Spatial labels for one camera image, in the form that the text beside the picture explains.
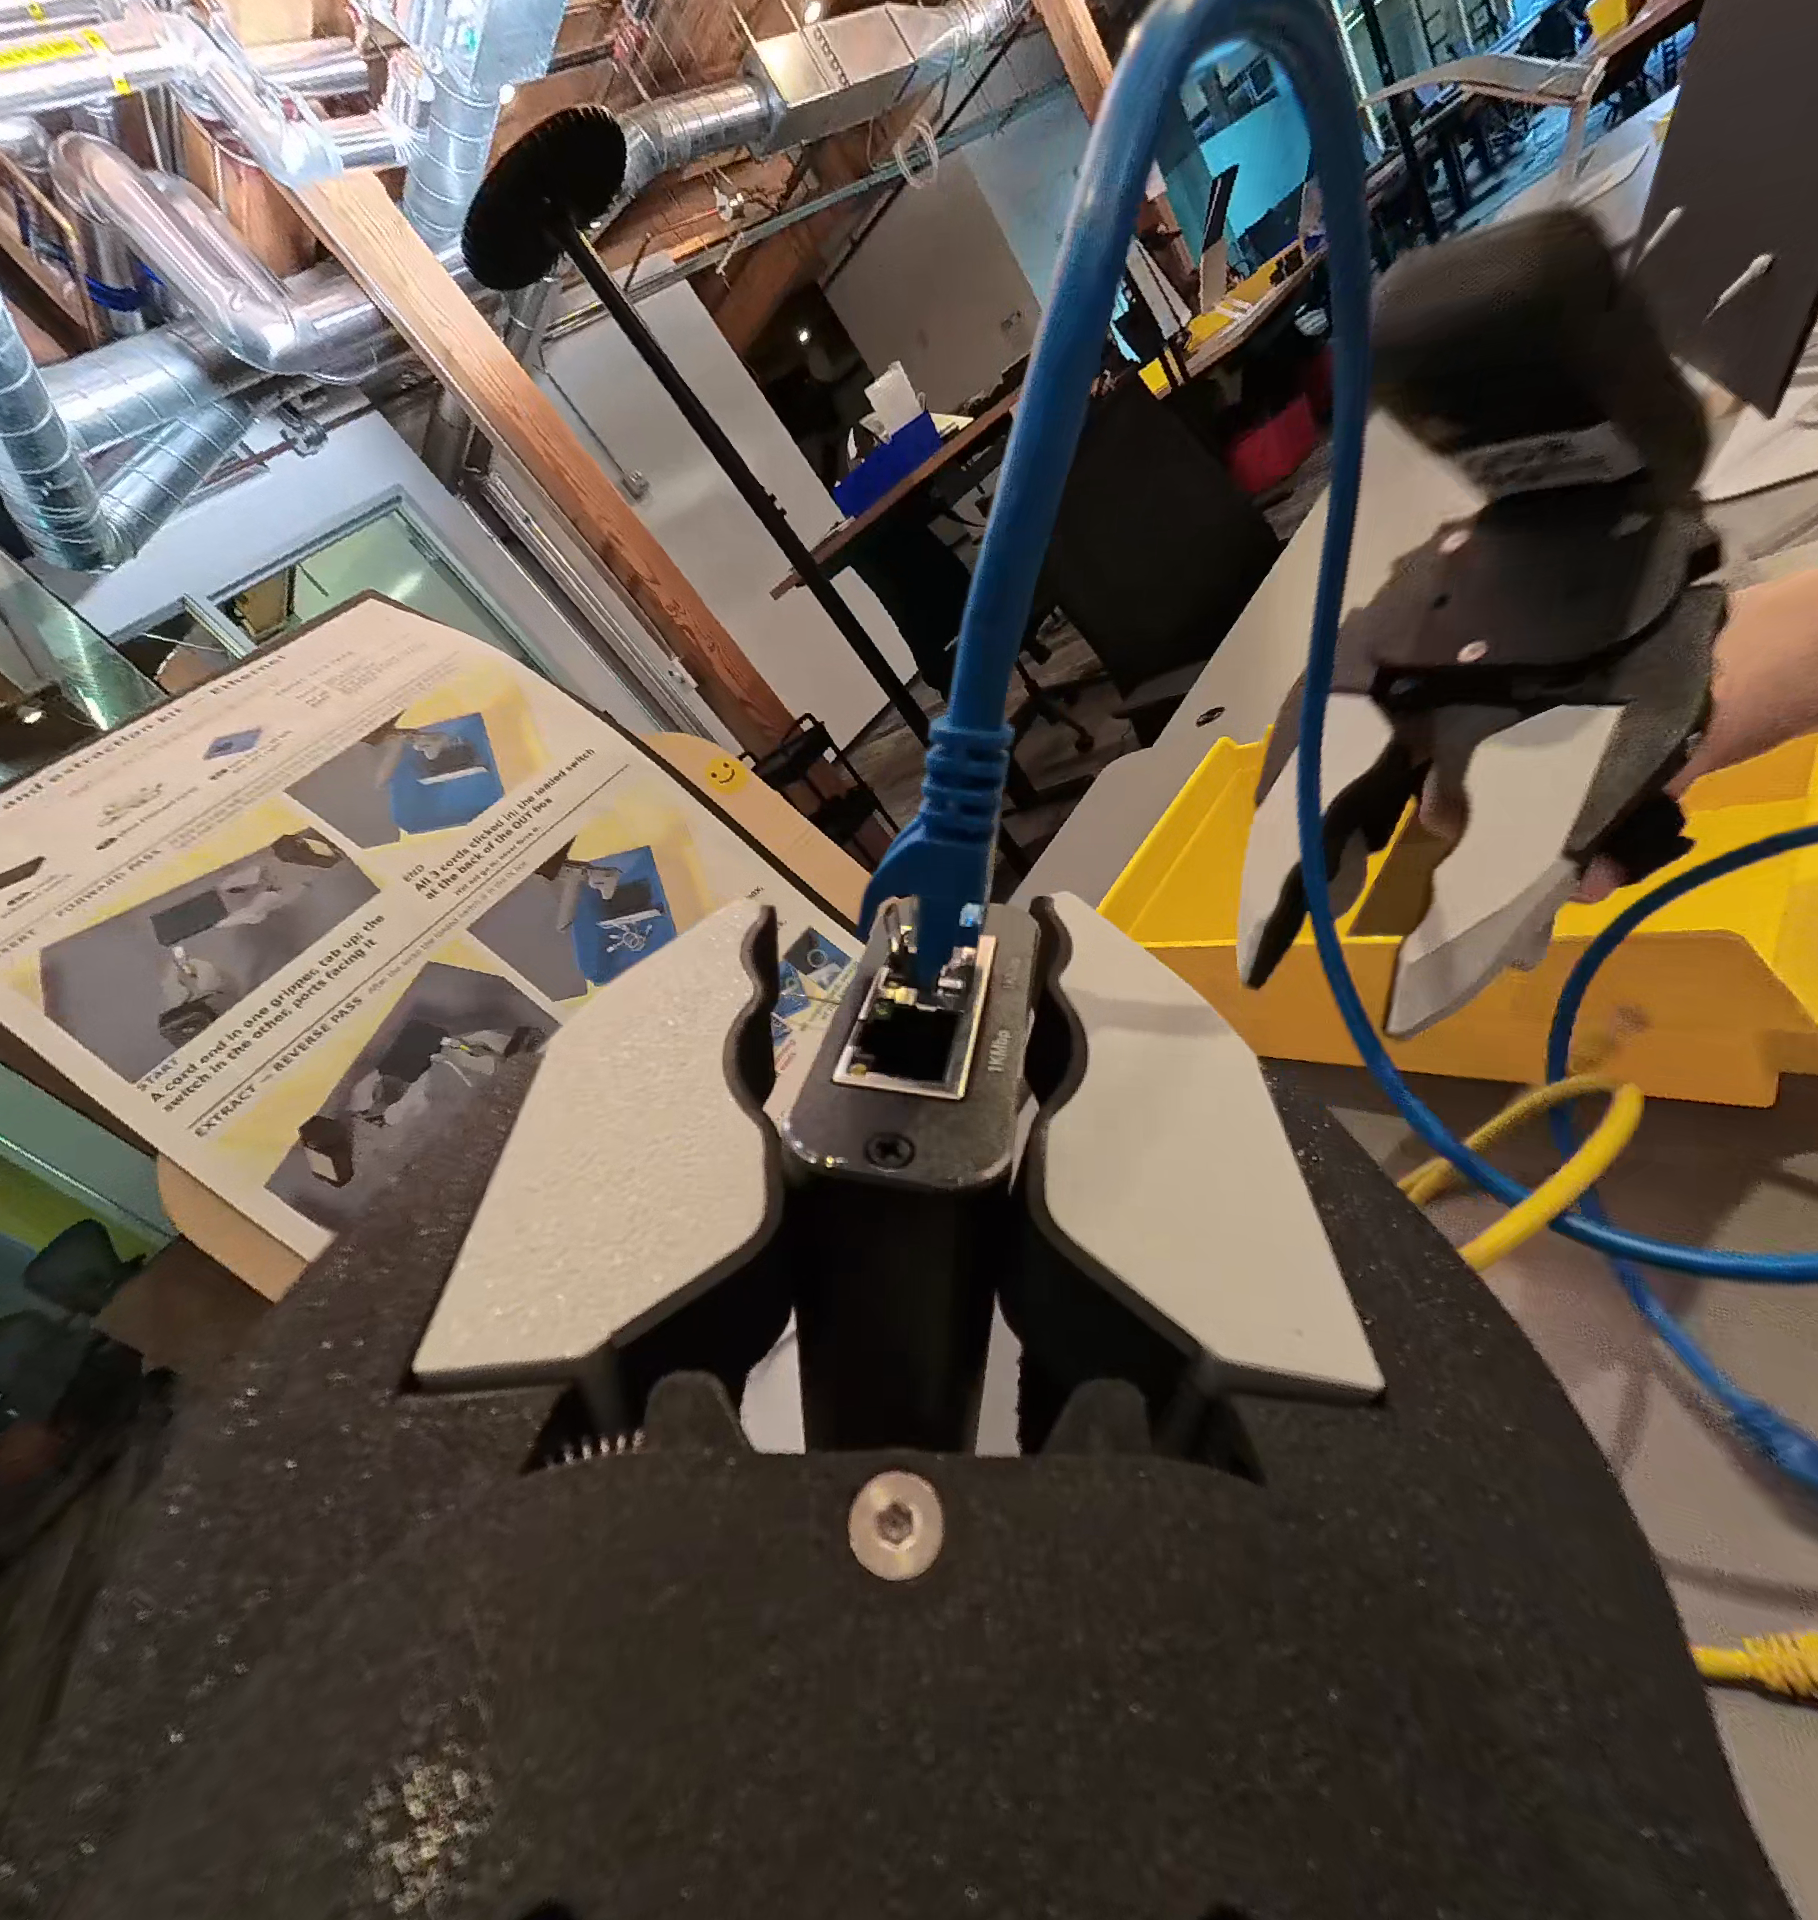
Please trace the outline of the person's right hand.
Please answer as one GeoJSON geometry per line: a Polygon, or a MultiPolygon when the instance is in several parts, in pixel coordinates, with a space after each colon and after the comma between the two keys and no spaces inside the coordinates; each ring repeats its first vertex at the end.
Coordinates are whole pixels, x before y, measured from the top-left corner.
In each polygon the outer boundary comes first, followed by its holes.
{"type": "Polygon", "coordinates": [[[1712,652],[1709,723],[1668,783],[1692,785],[1818,736],[1818,568],[1738,589],[1712,652]]]}

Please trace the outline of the yellow plastic bin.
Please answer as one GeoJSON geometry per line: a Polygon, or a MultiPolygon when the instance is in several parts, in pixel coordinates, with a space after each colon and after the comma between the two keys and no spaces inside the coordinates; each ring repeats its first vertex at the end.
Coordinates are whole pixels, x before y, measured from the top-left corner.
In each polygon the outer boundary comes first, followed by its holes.
{"type": "MultiPolygon", "coordinates": [[[[1238,975],[1235,911],[1266,738],[1222,738],[1097,902],[1097,913],[1209,1000],[1262,1056],[1355,1067],[1307,930],[1266,986],[1238,975]]],[[[1818,824],[1818,736],[1698,783],[1692,853],[1664,876],[1818,824]]],[[[1501,973],[1420,1036],[1387,1040],[1404,1077],[1538,1084],[1569,973],[1646,880],[1572,904],[1527,973],[1501,973]]],[[[1567,1068],[1650,1099],[1768,1108],[1779,1079],[1818,1077],[1818,846],[1724,876],[1656,913],[1601,964],[1575,1013],[1567,1068]]]]}

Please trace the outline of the black ethernet switch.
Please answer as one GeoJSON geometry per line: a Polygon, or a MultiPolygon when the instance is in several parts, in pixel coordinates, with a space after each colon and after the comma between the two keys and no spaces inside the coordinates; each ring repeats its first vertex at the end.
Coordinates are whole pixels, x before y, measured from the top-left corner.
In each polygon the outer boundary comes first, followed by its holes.
{"type": "Polygon", "coordinates": [[[914,940],[875,927],[778,1124],[778,1249],[805,1452],[970,1452],[1013,1178],[1037,925],[990,907],[916,995],[914,940]]]}

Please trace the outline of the red container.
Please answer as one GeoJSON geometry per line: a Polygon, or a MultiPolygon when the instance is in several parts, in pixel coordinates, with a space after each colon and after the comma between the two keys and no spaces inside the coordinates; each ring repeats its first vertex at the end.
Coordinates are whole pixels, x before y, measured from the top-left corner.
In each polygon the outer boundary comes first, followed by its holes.
{"type": "Polygon", "coordinates": [[[1290,482],[1322,442],[1322,421],[1309,397],[1294,394],[1258,421],[1234,428],[1226,450],[1231,482],[1249,499],[1290,482]]]}

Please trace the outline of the black pole with round base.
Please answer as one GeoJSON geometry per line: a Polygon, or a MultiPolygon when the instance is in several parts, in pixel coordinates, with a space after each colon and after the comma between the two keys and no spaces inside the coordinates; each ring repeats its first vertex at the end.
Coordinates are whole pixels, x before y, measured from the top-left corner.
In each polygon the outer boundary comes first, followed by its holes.
{"type": "Polygon", "coordinates": [[[591,193],[617,158],[621,136],[604,108],[561,108],[520,136],[479,184],[463,218],[463,263],[474,278],[498,293],[518,293],[570,260],[621,339],[634,348],[660,393],[696,434],[709,461],[757,527],[799,577],[846,647],[895,708],[908,732],[924,747],[930,723],[909,687],[893,673],[867,628],[848,609],[811,550],[787,522],[779,503],[755,478],[721,425],[694,393],[667,350],[636,313],[616,278],[591,248],[596,221],[591,193]]]}

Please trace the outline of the blue box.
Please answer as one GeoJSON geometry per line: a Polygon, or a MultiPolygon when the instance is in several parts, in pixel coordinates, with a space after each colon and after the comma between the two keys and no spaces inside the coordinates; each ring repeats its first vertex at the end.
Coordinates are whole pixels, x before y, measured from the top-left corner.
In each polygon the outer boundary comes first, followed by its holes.
{"type": "Polygon", "coordinates": [[[846,520],[862,518],[901,482],[926,468],[943,448],[939,417],[922,408],[893,434],[884,434],[877,415],[865,415],[848,427],[848,471],[829,488],[846,520]]]}

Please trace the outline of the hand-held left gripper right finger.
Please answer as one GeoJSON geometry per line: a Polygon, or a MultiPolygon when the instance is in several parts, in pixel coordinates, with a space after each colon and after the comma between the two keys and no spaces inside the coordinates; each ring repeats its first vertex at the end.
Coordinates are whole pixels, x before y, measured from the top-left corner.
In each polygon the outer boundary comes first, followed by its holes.
{"type": "Polygon", "coordinates": [[[1119,1380],[1156,1428],[1238,1396],[1372,1406],[1383,1373],[1258,1056],[1072,894],[1033,902],[1037,988],[998,1311],[1016,1422],[1119,1380]]]}

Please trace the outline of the wooden ceiling beam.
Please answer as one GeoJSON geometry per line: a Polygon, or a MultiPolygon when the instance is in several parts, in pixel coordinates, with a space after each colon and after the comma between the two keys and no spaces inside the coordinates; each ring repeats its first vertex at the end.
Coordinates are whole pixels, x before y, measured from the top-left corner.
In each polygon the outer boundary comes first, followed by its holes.
{"type": "Polygon", "coordinates": [[[531,372],[405,223],[381,181],[358,169],[282,186],[280,194],[456,397],[491,448],[510,459],[575,544],[601,564],[642,627],[689,675],[736,747],[751,757],[778,747],[794,724],[789,711],[531,372]]]}

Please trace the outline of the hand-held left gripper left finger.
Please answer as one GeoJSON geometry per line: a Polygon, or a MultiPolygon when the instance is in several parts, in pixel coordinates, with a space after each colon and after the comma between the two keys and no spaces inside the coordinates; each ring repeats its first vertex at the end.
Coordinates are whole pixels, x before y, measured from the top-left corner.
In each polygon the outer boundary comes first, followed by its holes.
{"type": "Polygon", "coordinates": [[[742,1401],[783,1330],[776,990],[778,914],[742,901],[561,1027],[415,1344],[418,1388],[572,1388],[607,1436],[674,1375],[742,1401]]]}

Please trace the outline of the wooden poster board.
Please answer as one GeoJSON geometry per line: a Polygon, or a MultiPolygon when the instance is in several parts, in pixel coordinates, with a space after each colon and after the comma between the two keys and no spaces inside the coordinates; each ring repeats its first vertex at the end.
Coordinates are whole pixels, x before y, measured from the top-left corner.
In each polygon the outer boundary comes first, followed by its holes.
{"type": "MultiPolygon", "coordinates": [[[[665,769],[696,802],[749,843],[763,863],[785,870],[797,890],[820,899],[829,919],[843,928],[855,925],[869,872],[781,793],[768,786],[753,770],[753,785],[744,793],[709,790],[701,779],[705,762],[730,753],[704,736],[644,732],[634,742],[637,753],[646,753],[665,769]]],[[[222,1200],[167,1157],[156,1159],[156,1187],[175,1234],[264,1300],[282,1300],[304,1274],[306,1256],[222,1200]]]]}

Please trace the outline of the silver ventilation ducts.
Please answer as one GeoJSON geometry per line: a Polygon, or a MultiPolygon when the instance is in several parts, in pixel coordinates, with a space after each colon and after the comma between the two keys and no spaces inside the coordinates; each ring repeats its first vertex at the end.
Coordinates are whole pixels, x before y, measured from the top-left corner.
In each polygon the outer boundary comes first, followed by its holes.
{"type": "Polygon", "coordinates": [[[245,51],[209,18],[127,5],[46,36],[0,39],[0,135],[35,136],[34,164],[76,243],[116,243],[123,278],[79,277],[127,320],[99,348],[44,369],[0,289],[0,510],[26,552],[73,575],[127,564],[202,491],[250,421],[307,389],[365,389],[405,354],[383,309],[340,264],[278,277],[194,181],[143,167],[116,136],[49,133],[47,111],[165,90],[234,136],[274,184],[402,172],[402,215],[479,305],[548,266],[486,266],[510,217],[486,210],[484,167],[506,97],[542,78],[561,5],[362,5],[389,39],[379,106],[325,116],[314,99],[368,82],[349,47],[291,61],[245,51]]]}

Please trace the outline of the wooden desk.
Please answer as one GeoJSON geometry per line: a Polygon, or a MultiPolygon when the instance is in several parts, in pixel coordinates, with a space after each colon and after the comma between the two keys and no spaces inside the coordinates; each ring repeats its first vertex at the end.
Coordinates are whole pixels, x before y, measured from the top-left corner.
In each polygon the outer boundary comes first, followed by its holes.
{"type": "Polygon", "coordinates": [[[853,566],[875,534],[895,525],[930,525],[948,514],[972,488],[986,484],[1002,462],[1021,399],[1021,382],[996,394],[991,405],[963,421],[960,428],[927,448],[916,468],[889,468],[889,484],[862,501],[862,510],[841,518],[807,550],[809,564],[822,577],[853,566]]]}

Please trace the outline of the black flat panel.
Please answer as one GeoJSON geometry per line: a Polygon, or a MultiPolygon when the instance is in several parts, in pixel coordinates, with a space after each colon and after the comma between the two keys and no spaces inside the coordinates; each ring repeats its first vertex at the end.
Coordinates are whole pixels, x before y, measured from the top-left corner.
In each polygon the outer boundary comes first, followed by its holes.
{"type": "Polygon", "coordinates": [[[1629,281],[1673,359],[1778,410],[1818,320],[1818,2],[1703,5],[1629,281]]]}

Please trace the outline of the instruction poster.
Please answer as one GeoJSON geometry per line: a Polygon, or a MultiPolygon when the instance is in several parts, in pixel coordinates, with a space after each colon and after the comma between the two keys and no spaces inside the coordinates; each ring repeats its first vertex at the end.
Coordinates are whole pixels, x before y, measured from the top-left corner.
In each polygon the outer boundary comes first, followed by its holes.
{"type": "Polygon", "coordinates": [[[0,1027],[307,1261],[739,901],[778,1071],[858,938],[636,735],[378,594],[0,790],[0,1027]]]}

